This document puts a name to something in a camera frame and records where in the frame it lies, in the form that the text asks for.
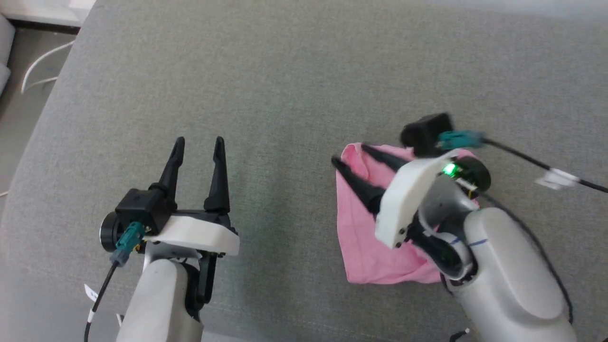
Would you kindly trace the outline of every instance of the white wall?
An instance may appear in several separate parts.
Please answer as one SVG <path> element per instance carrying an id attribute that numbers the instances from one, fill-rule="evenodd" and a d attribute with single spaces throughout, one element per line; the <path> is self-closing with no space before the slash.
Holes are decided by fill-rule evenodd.
<path id="1" fill-rule="evenodd" d="M 0 0 L 0 13 L 10 19 L 81 26 L 72 7 L 90 9 L 95 0 Z"/>

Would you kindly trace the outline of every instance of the blue line marking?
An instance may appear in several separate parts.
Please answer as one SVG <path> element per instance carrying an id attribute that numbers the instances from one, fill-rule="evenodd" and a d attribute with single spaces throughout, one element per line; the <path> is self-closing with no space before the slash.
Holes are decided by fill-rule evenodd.
<path id="1" fill-rule="evenodd" d="M 488 241 L 488 239 L 483 239 L 483 240 L 475 241 L 475 242 L 469 243 L 469 247 L 481 245 L 482 243 L 487 242 L 487 241 Z"/>

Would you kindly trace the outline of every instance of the black cable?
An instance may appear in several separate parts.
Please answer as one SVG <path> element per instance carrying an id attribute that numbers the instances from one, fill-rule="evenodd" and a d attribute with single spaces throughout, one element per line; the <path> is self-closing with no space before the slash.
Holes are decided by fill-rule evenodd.
<path id="1" fill-rule="evenodd" d="M 532 164 L 534 164 L 534 165 L 536 165 L 536 166 L 538 166 L 538 167 L 540 167 L 542 169 L 545 169 L 547 171 L 551 170 L 551 166 L 545 164 L 544 162 L 542 162 L 542 161 L 540 161 L 538 159 L 534 159 L 534 158 L 528 156 L 527 154 L 522 153 L 522 152 L 516 150 L 515 148 L 509 147 L 507 145 L 503 145 L 503 144 L 501 144 L 501 143 L 499 143 L 497 141 L 494 141 L 492 139 L 489 139 L 489 138 L 482 138 L 482 142 L 485 143 L 485 144 L 497 147 L 497 148 L 499 148 L 499 149 L 501 149 L 503 151 L 509 152 L 509 153 L 511 153 L 513 155 L 516 155 L 516 156 L 518 156 L 518 157 L 520 157 L 520 158 L 522 158 L 522 159 L 524 159 L 526 161 L 531 162 Z M 583 186 L 586 186 L 586 187 L 589 187 L 591 189 L 595 189 L 595 190 L 598 190 L 598 191 L 601 191 L 601 192 L 605 192 L 605 193 L 608 194 L 608 188 L 605 187 L 605 186 L 601 186 L 601 185 L 598 185 L 598 184 L 595 184 L 595 183 L 591 183 L 590 181 L 586 181 L 586 180 L 580 179 L 580 178 L 578 180 L 578 183 L 580 185 L 583 185 Z"/>
<path id="2" fill-rule="evenodd" d="M 456 342 L 459 338 L 461 338 L 462 336 L 465 336 L 468 333 L 469 332 L 467 330 L 459 331 L 459 332 L 453 334 L 452 336 L 450 336 L 450 342 Z"/>
<path id="3" fill-rule="evenodd" d="M 439 278 L 441 279 L 441 284 L 443 285 L 443 288 L 446 289 L 446 291 L 450 294 L 450 296 L 454 297 L 454 294 L 450 291 L 450 289 L 447 287 L 447 281 L 446 281 L 446 277 L 443 273 L 439 273 Z"/>
<path id="4" fill-rule="evenodd" d="M 108 284 L 110 283 L 110 279 L 112 279 L 112 275 L 114 271 L 116 271 L 116 267 L 118 267 L 118 262 L 113 262 L 112 266 L 110 266 L 110 270 L 108 271 L 108 275 L 106 276 L 106 280 L 103 281 L 102 288 L 99 290 L 99 295 L 97 295 L 97 299 L 95 300 L 95 304 L 93 304 L 93 309 L 91 311 L 93 313 L 97 312 L 97 308 L 99 307 L 99 303 L 102 301 L 103 294 L 108 288 Z M 87 322 L 85 326 L 85 342 L 89 341 L 89 330 L 91 329 L 91 322 Z"/>
<path id="5" fill-rule="evenodd" d="M 540 241 L 538 240 L 538 238 L 536 237 L 536 235 L 534 235 L 534 233 L 532 232 L 530 227 L 528 227 L 519 217 L 517 217 L 517 215 L 513 214 L 512 211 L 510 211 L 507 207 L 502 205 L 500 202 L 498 202 L 492 196 L 486 194 L 485 192 L 477 192 L 477 193 L 481 197 L 485 198 L 488 202 L 492 203 L 493 206 L 506 212 L 515 222 L 517 222 L 517 224 L 519 224 L 519 226 L 522 228 L 522 230 L 526 234 L 528 234 L 530 239 L 534 242 L 534 244 L 536 245 L 536 248 L 538 249 L 538 252 L 541 254 L 541 257 L 544 259 L 545 263 L 547 264 L 547 268 L 549 269 L 549 272 L 555 278 L 555 281 L 558 283 L 559 289 L 561 290 L 562 294 L 564 295 L 564 300 L 566 301 L 566 304 L 568 305 L 568 322 L 570 322 L 570 324 L 572 324 L 572 322 L 574 322 L 574 312 L 573 312 L 574 310 L 572 307 L 572 302 L 570 301 L 570 295 L 568 295 L 568 291 L 566 290 L 566 287 L 562 283 L 562 280 L 559 278 L 558 273 L 555 271 L 555 268 L 553 268 L 553 264 L 549 261 L 549 257 L 547 256 L 545 249 L 542 247 L 542 245 L 541 245 Z"/>

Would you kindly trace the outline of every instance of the gray fabric surface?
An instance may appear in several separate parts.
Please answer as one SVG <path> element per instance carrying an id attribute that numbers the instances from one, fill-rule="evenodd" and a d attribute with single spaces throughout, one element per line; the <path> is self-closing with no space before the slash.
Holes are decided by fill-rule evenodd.
<path id="1" fill-rule="evenodd" d="M 468 324 L 440 285 L 346 282 L 330 156 L 354 141 L 397 144 L 405 123 L 449 110 L 458 128 L 606 184 L 607 55 L 602 24 L 394 0 L 99 0 L 19 165 L 2 251 L 19 279 L 88 305 L 82 284 L 101 284 L 109 266 L 105 214 L 156 181 L 180 135 L 177 201 L 200 208 L 222 135 L 241 254 L 218 264 L 206 329 L 252 341 L 446 340 Z M 537 168 L 478 154 L 491 193 L 562 275 L 579 340 L 604 338 L 606 196 L 539 187 Z M 116 273 L 104 310 L 126 309 L 140 266 Z"/>

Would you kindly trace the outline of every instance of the floor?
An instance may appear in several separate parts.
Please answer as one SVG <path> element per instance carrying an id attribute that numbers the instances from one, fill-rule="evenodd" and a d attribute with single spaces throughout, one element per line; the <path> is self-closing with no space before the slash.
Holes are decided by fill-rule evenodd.
<path id="1" fill-rule="evenodd" d="M 9 190 L 15 170 L 53 89 L 53 82 L 35 86 L 21 94 L 27 68 L 43 53 L 74 40 L 74 35 L 32 29 L 17 29 L 9 58 L 11 75 L 0 96 L 0 193 Z M 48 56 L 30 74 L 28 83 L 56 76 L 69 49 Z M 0 198 L 0 217 L 6 196 Z"/>

